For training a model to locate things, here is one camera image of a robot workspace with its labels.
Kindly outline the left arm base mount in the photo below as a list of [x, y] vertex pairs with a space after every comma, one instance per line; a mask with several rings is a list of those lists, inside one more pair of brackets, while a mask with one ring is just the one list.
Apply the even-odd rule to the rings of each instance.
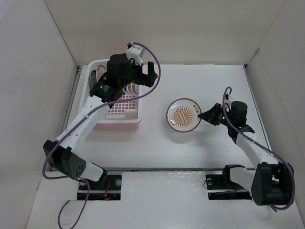
[[88, 200], [121, 200], [122, 172], [110, 170], [101, 184], [90, 180], [88, 183], [90, 185]]

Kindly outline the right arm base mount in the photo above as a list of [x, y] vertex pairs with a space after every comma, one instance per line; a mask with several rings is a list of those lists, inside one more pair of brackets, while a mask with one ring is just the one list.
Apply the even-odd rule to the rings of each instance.
[[231, 180], [231, 169], [242, 165], [226, 165], [221, 174], [206, 174], [205, 189], [209, 200], [252, 200], [250, 192]]

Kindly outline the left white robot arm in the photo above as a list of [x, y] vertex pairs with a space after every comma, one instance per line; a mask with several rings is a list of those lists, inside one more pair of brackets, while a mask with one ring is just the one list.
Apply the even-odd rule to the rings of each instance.
[[47, 140], [43, 145], [46, 160], [42, 167], [45, 179], [46, 166], [58, 170], [63, 178], [90, 180], [95, 189], [102, 189], [107, 182], [107, 172], [102, 167], [79, 156], [82, 144], [98, 121], [108, 113], [114, 104], [122, 103], [123, 90], [130, 84], [143, 85], [154, 90], [161, 77], [154, 66], [158, 61], [147, 63], [147, 73], [143, 72], [140, 56], [115, 54], [106, 63], [106, 71], [92, 87], [81, 111], [72, 123], [55, 140]]

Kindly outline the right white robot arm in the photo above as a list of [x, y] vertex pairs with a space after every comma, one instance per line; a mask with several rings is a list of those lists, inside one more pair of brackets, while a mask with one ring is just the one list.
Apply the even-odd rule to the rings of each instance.
[[287, 209], [294, 202], [293, 168], [255, 141], [255, 131], [246, 123], [247, 109], [244, 102], [234, 101], [229, 108], [215, 104], [210, 110], [198, 115], [214, 126], [226, 126], [229, 137], [242, 149], [255, 168], [252, 173], [242, 165], [226, 165], [220, 182], [226, 188], [239, 185], [251, 192], [252, 199], [258, 206]]

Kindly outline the pink white dish rack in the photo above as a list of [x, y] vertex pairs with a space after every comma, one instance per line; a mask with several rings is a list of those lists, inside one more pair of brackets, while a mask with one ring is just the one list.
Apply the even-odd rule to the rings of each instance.
[[[84, 75], [84, 85], [78, 111], [83, 108], [89, 96], [89, 76], [91, 72], [96, 70], [99, 65], [106, 67], [107, 62], [107, 59], [92, 61], [87, 66], [87, 69], [81, 72]], [[139, 128], [141, 120], [141, 100], [117, 103], [98, 121], [94, 128], [103, 131], [136, 131]]]

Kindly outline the orange sunburst plate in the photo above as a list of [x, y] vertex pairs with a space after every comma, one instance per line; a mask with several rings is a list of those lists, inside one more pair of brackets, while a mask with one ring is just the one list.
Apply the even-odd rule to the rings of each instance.
[[180, 133], [193, 131], [198, 127], [202, 113], [197, 102], [189, 98], [180, 98], [173, 101], [166, 111], [166, 121], [169, 126]]
[[102, 76], [104, 75], [104, 73], [106, 72], [106, 67], [104, 67], [103, 65], [99, 65], [96, 68], [96, 81], [98, 82]]

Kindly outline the small blue patterned plate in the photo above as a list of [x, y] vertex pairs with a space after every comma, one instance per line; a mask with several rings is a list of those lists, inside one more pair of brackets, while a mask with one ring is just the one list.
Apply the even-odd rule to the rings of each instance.
[[93, 70], [89, 76], [89, 89], [91, 90], [97, 83], [97, 71]]

